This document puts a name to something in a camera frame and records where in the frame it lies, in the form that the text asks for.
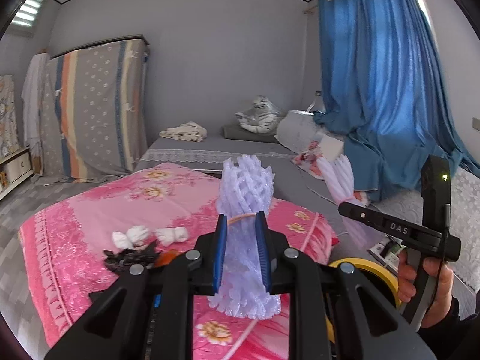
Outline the person's right hand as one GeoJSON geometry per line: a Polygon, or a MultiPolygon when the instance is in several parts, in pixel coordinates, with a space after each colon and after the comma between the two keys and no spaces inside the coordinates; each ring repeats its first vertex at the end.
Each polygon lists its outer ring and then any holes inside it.
{"type": "MultiPolygon", "coordinates": [[[[423,262],[424,270],[436,276],[439,273],[439,286],[433,304],[422,320],[422,328],[431,328],[442,321],[449,313],[452,306],[452,289],[454,284],[454,272],[448,264],[442,264],[439,270],[440,261],[436,258],[426,258],[423,262]]],[[[416,270],[408,264],[407,250],[399,254],[398,266],[398,297],[403,303],[410,302],[416,295],[413,281],[416,279],[416,270]]]]}

